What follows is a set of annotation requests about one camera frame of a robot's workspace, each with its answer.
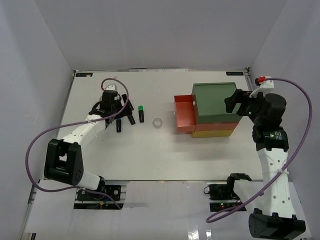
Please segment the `salmon drawer tray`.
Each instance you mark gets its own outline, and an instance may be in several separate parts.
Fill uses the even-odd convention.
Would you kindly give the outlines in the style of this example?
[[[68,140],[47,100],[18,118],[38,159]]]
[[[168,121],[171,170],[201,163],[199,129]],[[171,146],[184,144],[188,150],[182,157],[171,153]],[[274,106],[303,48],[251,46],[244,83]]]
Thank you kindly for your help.
[[[175,95],[174,106],[177,132],[194,132],[197,123],[192,95]]]

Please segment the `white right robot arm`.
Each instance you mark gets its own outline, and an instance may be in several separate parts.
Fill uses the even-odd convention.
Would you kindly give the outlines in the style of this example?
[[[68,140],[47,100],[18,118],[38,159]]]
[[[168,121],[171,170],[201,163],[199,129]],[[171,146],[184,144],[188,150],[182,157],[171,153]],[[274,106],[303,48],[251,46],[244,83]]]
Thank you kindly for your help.
[[[226,112],[248,117],[252,123],[252,139],[260,159],[263,185],[258,197],[246,205],[248,227],[253,238],[293,240],[306,231],[306,223],[296,216],[286,168],[289,141],[281,127],[286,100],[275,93],[253,93],[236,89],[225,100]]]

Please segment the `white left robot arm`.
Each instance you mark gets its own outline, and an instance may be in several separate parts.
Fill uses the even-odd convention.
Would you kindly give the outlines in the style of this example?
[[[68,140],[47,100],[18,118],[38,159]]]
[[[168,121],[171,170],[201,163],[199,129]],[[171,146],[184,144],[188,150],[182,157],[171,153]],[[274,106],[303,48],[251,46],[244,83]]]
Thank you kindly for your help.
[[[47,146],[44,177],[74,187],[88,189],[94,199],[105,196],[102,177],[84,170],[82,150],[114,120],[128,117],[134,125],[133,107],[126,94],[104,90],[87,119],[70,134],[52,139]]]

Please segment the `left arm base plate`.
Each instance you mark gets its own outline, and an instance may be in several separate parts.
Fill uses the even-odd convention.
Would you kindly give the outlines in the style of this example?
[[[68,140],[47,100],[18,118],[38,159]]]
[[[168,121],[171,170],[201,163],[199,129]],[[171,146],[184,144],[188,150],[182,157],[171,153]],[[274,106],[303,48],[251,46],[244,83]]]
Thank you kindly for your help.
[[[113,200],[119,201],[121,199],[121,190],[121,185],[106,185],[104,193],[109,195]],[[104,201],[106,198],[104,195],[93,194],[84,190],[79,190],[76,196],[77,201]]]

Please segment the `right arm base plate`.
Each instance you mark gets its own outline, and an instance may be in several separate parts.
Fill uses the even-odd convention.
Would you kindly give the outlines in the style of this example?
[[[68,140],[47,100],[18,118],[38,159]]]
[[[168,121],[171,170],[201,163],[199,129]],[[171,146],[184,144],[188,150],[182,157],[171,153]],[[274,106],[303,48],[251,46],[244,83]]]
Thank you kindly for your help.
[[[211,201],[240,200],[236,194],[229,191],[226,184],[209,184],[203,189],[203,192],[209,195]]]

